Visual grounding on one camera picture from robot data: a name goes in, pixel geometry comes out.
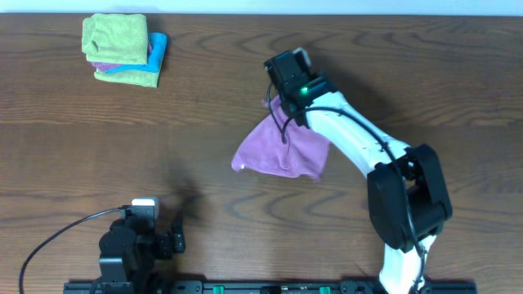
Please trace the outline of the folded blue cloth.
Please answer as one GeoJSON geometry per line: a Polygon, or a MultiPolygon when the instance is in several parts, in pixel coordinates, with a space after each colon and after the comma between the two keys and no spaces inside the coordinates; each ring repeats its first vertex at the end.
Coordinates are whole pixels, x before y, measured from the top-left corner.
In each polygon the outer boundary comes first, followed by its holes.
{"type": "Polygon", "coordinates": [[[151,50],[148,53],[145,65],[120,65],[106,70],[107,74],[115,74],[127,70],[138,70],[148,73],[158,73],[163,62],[163,56],[167,47],[167,36],[163,33],[148,33],[151,50]]]}

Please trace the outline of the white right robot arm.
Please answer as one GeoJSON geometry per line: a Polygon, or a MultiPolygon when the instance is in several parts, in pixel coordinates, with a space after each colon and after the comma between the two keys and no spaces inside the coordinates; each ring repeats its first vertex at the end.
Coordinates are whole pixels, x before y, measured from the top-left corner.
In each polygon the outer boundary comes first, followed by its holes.
{"type": "Polygon", "coordinates": [[[365,176],[369,217],[385,243],[384,290],[420,293],[430,247],[453,214],[436,151],[381,131],[321,75],[271,82],[288,120],[327,138],[365,176]]]}

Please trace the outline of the folded green cloth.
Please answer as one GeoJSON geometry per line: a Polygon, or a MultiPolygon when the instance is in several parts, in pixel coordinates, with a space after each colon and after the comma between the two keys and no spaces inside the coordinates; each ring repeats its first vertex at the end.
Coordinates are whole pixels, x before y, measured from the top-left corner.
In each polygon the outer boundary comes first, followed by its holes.
{"type": "Polygon", "coordinates": [[[148,46],[142,14],[96,13],[83,20],[82,52],[89,62],[144,65],[148,46]]]}
{"type": "Polygon", "coordinates": [[[103,82],[156,88],[159,84],[160,73],[160,70],[156,72],[138,69],[111,69],[107,71],[97,70],[94,73],[94,78],[103,82]]]}

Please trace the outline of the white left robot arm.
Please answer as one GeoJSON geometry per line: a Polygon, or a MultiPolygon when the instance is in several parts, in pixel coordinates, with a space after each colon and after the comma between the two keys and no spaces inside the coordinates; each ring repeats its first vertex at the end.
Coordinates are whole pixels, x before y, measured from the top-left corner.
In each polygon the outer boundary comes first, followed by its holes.
{"type": "Polygon", "coordinates": [[[161,293],[165,282],[154,272],[158,260],[170,260],[186,250],[183,215],[176,214],[170,230],[158,234],[151,208],[128,208],[99,242],[103,293],[161,293]]]}

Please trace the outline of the folded purple stacked cloth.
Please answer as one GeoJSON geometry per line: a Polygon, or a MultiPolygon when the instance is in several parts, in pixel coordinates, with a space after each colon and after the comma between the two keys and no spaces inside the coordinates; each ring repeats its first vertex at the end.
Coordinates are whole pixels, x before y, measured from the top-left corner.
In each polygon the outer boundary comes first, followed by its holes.
{"type": "MultiPolygon", "coordinates": [[[[152,52],[152,46],[149,43],[148,44],[148,54],[150,54],[151,52],[152,52]]],[[[116,68],[122,66],[121,64],[111,64],[111,63],[104,63],[104,62],[91,62],[91,64],[93,67],[95,67],[96,69],[101,70],[103,72],[107,72],[111,69],[116,69],[116,68]]]]}

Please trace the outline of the purple microfiber cloth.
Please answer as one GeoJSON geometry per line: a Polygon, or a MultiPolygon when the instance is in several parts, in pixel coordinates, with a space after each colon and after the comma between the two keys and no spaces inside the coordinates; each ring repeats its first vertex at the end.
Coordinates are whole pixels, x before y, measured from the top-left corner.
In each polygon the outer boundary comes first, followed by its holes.
{"type": "Polygon", "coordinates": [[[243,140],[231,167],[240,172],[253,170],[273,176],[318,180],[329,156],[330,141],[306,127],[290,122],[281,140],[279,128],[287,115],[276,96],[270,103],[273,114],[264,118],[243,140]]]}

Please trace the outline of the folded green bottom cloth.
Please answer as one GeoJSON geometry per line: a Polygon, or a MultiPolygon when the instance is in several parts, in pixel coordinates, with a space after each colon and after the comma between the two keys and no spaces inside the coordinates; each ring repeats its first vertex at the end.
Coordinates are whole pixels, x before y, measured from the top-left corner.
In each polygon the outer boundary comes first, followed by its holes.
{"type": "Polygon", "coordinates": [[[103,82],[156,88],[159,84],[160,73],[160,70],[156,72],[138,69],[111,69],[107,71],[97,70],[94,73],[94,78],[103,82]]]}

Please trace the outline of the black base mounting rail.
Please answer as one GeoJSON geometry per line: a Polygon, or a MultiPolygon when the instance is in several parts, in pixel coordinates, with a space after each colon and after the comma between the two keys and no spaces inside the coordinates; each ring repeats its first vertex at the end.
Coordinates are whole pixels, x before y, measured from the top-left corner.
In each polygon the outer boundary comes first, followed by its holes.
{"type": "MultiPolygon", "coordinates": [[[[64,294],[378,294],[388,293],[379,282],[349,279],[337,283],[204,283],[198,280],[178,280],[147,286],[136,292],[130,283],[65,283],[64,294]]],[[[477,294],[474,283],[425,282],[422,294],[477,294]]]]}

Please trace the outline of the folded green top cloth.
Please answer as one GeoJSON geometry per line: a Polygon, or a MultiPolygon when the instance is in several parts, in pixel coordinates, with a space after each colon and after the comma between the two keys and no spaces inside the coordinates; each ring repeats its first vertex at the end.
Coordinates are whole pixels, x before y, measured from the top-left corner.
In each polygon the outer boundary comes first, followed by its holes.
{"type": "Polygon", "coordinates": [[[144,65],[148,46],[142,14],[96,13],[83,20],[82,52],[89,62],[144,65]]]}

